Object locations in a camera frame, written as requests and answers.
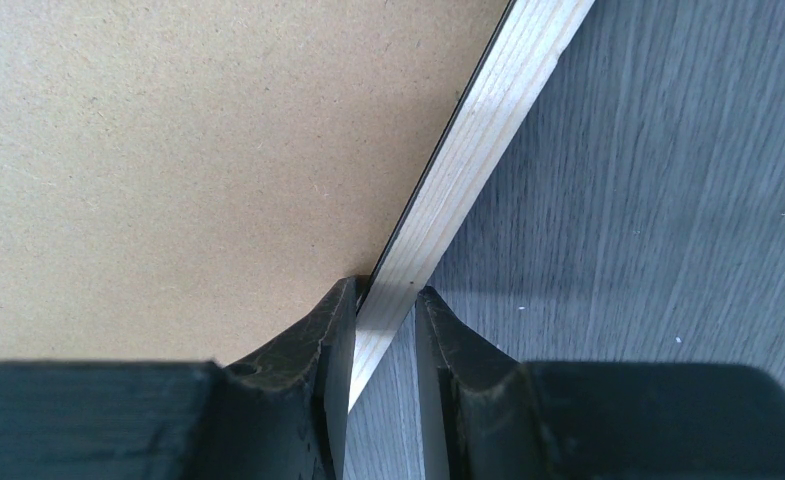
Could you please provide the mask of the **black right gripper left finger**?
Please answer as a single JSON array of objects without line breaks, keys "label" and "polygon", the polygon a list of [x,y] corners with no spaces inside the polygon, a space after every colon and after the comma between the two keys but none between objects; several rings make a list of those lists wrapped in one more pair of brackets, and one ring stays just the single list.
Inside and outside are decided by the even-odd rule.
[{"label": "black right gripper left finger", "polygon": [[358,303],[212,361],[0,361],[0,479],[339,479]]}]

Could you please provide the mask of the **brown cardboard backing board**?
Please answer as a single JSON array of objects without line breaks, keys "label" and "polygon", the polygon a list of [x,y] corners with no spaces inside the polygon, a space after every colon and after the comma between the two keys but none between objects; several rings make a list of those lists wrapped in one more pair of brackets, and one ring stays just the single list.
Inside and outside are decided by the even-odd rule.
[{"label": "brown cardboard backing board", "polygon": [[0,359],[241,357],[369,273],[502,1],[0,1]]}]

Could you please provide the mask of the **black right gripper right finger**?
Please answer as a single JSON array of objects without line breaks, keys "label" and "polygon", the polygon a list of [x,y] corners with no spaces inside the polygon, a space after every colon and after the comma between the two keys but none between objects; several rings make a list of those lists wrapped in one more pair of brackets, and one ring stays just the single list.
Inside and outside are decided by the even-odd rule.
[{"label": "black right gripper right finger", "polygon": [[736,364],[505,354],[417,297],[429,479],[785,479],[785,389]]}]

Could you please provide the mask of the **light wooden picture frame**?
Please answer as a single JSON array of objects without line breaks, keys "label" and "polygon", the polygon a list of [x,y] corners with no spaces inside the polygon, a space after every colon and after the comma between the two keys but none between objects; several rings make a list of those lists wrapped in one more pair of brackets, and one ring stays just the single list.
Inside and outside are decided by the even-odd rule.
[{"label": "light wooden picture frame", "polygon": [[351,405],[592,6],[511,1],[502,12],[371,274],[357,313]]}]

